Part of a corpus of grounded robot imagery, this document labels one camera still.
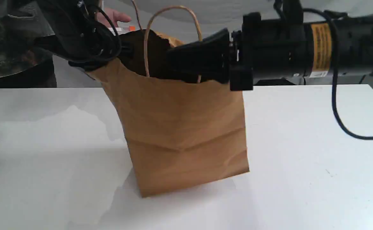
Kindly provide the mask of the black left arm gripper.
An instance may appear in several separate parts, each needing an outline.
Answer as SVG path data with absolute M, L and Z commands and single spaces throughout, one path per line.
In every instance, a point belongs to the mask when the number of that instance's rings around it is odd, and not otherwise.
M 35 38 L 35 47 L 85 71 L 102 67 L 119 56 L 133 56 L 134 46 L 121 41 L 99 0 L 39 0 L 37 3 L 54 35 Z

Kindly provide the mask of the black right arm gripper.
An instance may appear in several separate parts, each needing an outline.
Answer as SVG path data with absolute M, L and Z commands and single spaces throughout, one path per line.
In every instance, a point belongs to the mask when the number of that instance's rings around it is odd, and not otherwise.
M 255 80 L 301 77 L 305 73 L 304 23 L 261 18 L 259 12 L 243 16 L 235 33 L 237 62 L 230 67 L 230 32 L 224 28 L 202 41 L 166 52 L 172 70 L 200 75 L 205 80 L 229 83 L 231 91 L 252 90 Z

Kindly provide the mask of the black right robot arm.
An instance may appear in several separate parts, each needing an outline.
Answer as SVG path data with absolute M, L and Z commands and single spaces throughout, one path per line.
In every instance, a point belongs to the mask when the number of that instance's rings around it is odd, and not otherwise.
M 252 90 L 257 80 L 373 76 L 373 14 L 353 18 L 303 8 L 298 0 L 273 7 L 279 19 L 248 13 L 238 31 L 225 28 L 170 49 L 170 67 L 231 91 Z

